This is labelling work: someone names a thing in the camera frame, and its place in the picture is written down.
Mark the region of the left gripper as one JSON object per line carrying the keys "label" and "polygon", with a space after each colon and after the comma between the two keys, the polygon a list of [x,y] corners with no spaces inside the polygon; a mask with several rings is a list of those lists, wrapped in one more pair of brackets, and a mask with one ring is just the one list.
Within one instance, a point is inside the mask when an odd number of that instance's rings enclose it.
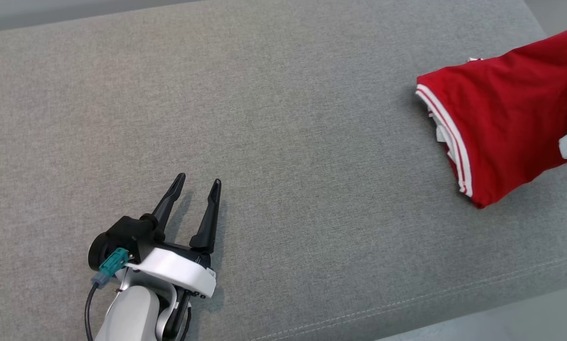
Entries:
{"label": "left gripper", "polygon": [[[185,180],[186,174],[179,173],[152,213],[156,240],[165,240],[165,227]],[[220,198],[221,180],[215,179],[200,227],[191,237],[191,248],[167,242],[154,248],[139,265],[127,265],[127,289],[132,290],[132,302],[141,304],[142,339],[184,339],[191,298],[213,296],[216,272],[210,254],[216,242]]]}

